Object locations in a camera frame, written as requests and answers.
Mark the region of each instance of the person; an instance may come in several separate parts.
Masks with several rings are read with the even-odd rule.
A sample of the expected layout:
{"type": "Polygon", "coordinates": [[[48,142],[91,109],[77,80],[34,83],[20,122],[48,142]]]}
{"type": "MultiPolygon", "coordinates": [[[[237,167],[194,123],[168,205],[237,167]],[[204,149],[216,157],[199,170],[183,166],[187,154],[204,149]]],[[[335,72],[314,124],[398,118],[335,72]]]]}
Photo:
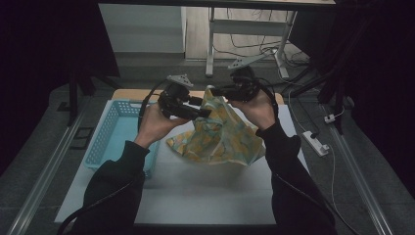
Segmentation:
{"type": "MultiPolygon", "coordinates": [[[[275,234],[337,234],[333,215],[325,207],[318,206],[325,205],[324,198],[298,159],[300,138],[286,135],[278,117],[274,116],[268,96],[260,91],[249,102],[229,103],[258,127],[256,135],[264,140],[265,158],[272,171],[270,206],[277,223],[275,234]]],[[[187,121],[164,117],[157,103],[149,106],[135,140],[125,141],[121,158],[105,162],[95,172],[83,204],[93,204],[128,182],[133,181],[132,185],[110,201],[82,214],[69,234],[132,234],[141,201],[148,147],[187,121]]]]}

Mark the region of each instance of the wooden board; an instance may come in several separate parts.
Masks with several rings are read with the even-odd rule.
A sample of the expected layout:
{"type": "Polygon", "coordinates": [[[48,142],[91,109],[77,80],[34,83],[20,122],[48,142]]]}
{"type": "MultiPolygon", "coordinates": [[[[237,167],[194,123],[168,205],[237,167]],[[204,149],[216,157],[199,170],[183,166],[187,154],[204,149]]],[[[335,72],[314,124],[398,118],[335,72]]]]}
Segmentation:
{"type": "MultiPolygon", "coordinates": [[[[160,94],[162,90],[156,90],[154,94],[160,94]]],[[[129,100],[144,100],[150,93],[149,89],[118,89],[114,92],[113,100],[115,99],[129,99],[129,100]]],[[[190,96],[203,98],[205,91],[190,91],[190,96]]],[[[284,105],[284,99],[280,94],[275,94],[277,103],[284,105]]],[[[150,100],[157,101],[158,96],[153,96],[150,100]]]]}

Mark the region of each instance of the aluminum rail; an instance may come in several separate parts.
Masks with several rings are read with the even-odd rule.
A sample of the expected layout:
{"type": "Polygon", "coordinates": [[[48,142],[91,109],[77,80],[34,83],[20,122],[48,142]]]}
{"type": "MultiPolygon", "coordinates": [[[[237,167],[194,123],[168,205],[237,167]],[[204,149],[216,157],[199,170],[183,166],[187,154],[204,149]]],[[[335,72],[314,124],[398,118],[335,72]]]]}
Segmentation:
{"type": "Polygon", "coordinates": [[[368,3],[354,3],[346,1],[336,4],[335,1],[258,1],[258,0],[99,0],[104,4],[153,5],[153,6],[183,6],[183,7],[213,7],[213,8],[241,8],[281,11],[315,11],[340,12],[355,10],[370,10],[376,1],[368,3]]]}
{"type": "Polygon", "coordinates": [[[24,204],[22,205],[21,210],[16,216],[15,221],[9,228],[9,231],[7,232],[8,235],[24,234],[27,230],[31,220],[37,211],[37,208],[40,205],[40,202],[45,196],[45,193],[48,190],[53,177],[55,176],[56,171],[58,170],[59,165],[61,164],[62,159],[64,158],[65,153],[67,152],[70,141],[75,135],[76,130],[84,117],[84,113],[90,104],[90,101],[91,97],[82,98],[79,106],[80,113],[78,117],[74,120],[72,126],[67,128],[64,136],[58,144],[58,147],[55,149],[48,163],[40,173],[40,176],[37,178],[36,183],[34,184],[24,204]]]}
{"type": "MultiPolygon", "coordinates": [[[[328,115],[323,106],[320,106],[320,108],[322,108],[324,113],[328,115]]],[[[366,204],[368,208],[369,214],[372,217],[373,223],[376,229],[378,230],[378,233],[381,235],[392,235],[393,232],[387,221],[387,218],[385,217],[385,214],[382,211],[382,208],[380,207],[378,200],[373,195],[373,192],[370,189],[369,184],[367,183],[357,161],[355,160],[355,157],[350,147],[348,146],[345,140],[345,137],[339,134],[339,132],[333,124],[330,125],[330,132],[332,133],[333,138],[335,139],[336,144],[338,145],[342,153],[343,159],[346,163],[351,178],[353,179],[354,184],[356,185],[360,197],[362,198],[363,202],[366,204]]]]}

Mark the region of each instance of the electrical outlet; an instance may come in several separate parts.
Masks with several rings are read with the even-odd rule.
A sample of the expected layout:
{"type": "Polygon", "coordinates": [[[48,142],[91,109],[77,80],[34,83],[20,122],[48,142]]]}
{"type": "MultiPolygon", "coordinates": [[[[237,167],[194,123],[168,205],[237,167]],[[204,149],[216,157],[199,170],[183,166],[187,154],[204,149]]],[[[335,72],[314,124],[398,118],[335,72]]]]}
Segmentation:
{"type": "Polygon", "coordinates": [[[302,134],[308,144],[314,149],[314,151],[320,156],[323,157],[329,153],[329,146],[322,145],[317,138],[311,138],[311,131],[306,131],[302,134]]]}
{"type": "Polygon", "coordinates": [[[326,123],[330,123],[330,122],[333,122],[335,120],[336,120],[336,118],[335,118],[334,115],[328,115],[328,116],[324,117],[324,121],[326,121],[326,123]]]}

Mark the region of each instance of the yellow cloth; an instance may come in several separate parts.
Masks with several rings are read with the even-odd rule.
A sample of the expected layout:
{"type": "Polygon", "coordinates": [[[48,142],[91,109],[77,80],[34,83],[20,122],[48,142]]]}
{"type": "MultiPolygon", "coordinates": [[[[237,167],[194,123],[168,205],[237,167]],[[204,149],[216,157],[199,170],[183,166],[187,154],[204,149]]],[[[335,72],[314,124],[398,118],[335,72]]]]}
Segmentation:
{"type": "Polygon", "coordinates": [[[251,165],[265,154],[262,139],[223,100],[207,88],[201,108],[211,110],[209,118],[193,121],[195,130],[166,140],[182,157],[207,164],[251,165]]]}

